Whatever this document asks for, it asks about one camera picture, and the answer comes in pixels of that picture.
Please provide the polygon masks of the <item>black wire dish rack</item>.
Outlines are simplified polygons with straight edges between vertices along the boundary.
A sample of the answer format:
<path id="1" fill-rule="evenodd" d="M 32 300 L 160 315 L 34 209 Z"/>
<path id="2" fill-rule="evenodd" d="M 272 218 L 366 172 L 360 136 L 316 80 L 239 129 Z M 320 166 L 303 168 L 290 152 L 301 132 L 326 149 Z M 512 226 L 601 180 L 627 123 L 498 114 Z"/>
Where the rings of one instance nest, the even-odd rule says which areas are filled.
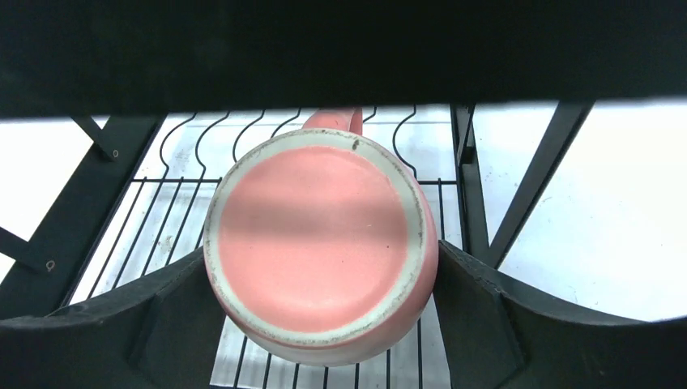
<path id="1" fill-rule="evenodd" d="M 493 246 L 456 155 L 463 251 L 497 270 L 594 101 L 685 94 L 683 1 L 4 1 L 2 118 L 111 119 L 37 239 L 2 231 L 1 322 L 67 306 L 168 113 L 558 100 Z"/>

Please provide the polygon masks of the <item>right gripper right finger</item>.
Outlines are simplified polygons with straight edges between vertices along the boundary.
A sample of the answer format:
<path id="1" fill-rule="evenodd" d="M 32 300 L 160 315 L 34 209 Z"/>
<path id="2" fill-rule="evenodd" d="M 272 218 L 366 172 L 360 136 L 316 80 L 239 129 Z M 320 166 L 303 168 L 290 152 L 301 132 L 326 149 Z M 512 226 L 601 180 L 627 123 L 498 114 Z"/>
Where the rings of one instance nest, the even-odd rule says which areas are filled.
<path id="1" fill-rule="evenodd" d="M 575 305 L 439 244 L 433 290 L 454 388 L 683 388 L 686 321 Z"/>

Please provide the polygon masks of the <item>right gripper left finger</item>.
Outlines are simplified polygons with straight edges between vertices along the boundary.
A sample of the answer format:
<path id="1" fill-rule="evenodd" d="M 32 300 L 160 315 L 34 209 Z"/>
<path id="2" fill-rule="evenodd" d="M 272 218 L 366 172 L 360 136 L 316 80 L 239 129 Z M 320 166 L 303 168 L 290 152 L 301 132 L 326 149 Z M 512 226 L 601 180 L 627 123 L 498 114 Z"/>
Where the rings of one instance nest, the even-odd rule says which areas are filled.
<path id="1" fill-rule="evenodd" d="M 1 322 L 4 388 L 207 388 L 225 314 L 203 252 L 45 317 Z"/>

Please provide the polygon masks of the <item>large pink mug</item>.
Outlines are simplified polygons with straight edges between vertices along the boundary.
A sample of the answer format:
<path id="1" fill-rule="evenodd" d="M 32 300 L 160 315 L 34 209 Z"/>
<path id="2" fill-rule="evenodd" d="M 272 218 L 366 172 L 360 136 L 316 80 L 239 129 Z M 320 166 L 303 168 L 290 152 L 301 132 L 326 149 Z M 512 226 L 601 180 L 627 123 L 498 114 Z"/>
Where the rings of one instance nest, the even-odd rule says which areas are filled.
<path id="1" fill-rule="evenodd" d="M 236 162 L 207 211 L 214 294 L 253 342 L 288 361 L 340 366 L 384 353 L 432 293 L 428 201 L 362 126 L 361 109 L 318 110 Z"/>

